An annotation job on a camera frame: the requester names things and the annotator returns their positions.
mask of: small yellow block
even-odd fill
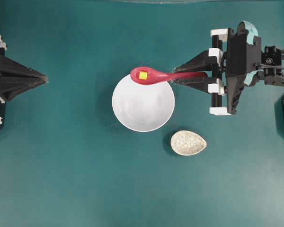
[[[147,72],[140,71],[139,79],[147,79]]]

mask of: table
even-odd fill
[[[132,68],[172,71],[211,47],[211,29],[242,20],[284,48],[284,0],[1,0],[6,56],[50,82],[8,103],[0,227],[284,227],[284,88],[246,88],[238,113],[217,117],[209,95],[172,85],[175,111],[149,133],[111,107]],[[169,140],[182,129],[207,149],[176,155]]]

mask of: white ceramic dish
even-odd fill
[[[170,140],[171,148],[179,155],[189,156],[200,153],[207,146],[206,141],[192,131],[177,131]]]

